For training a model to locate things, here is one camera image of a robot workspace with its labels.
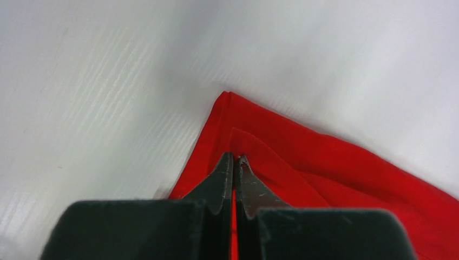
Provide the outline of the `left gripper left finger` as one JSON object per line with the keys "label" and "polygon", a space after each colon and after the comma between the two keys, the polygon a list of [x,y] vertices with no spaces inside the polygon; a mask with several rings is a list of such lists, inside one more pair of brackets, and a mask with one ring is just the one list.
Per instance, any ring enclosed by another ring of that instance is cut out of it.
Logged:
{"label": "left gripper left finger", "polygon": [[233,156],[180,199],[77,201],[42,259],[229,259]]}

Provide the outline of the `red t shirt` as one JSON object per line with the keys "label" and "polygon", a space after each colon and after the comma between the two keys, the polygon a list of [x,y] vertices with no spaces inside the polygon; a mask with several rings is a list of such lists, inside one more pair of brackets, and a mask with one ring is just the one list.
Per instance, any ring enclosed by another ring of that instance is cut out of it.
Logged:
{"label": "red t shirt", "polygon": [[184,197],[231,152],[295,207],[381,208],[419,259],[458,259],[458,200],[357,145],[315,132],[233,92],[215,101],[170,197]]}

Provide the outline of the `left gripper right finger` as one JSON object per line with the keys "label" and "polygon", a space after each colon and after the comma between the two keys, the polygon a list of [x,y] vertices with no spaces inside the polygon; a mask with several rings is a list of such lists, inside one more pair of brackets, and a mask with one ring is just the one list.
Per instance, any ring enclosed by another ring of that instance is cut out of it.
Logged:
{"label": "left gripper right finger", "polygon": [[405,229],[379,209],[298,208],[280,199],[252,171],[235,166],[240,259],[415,259]]}

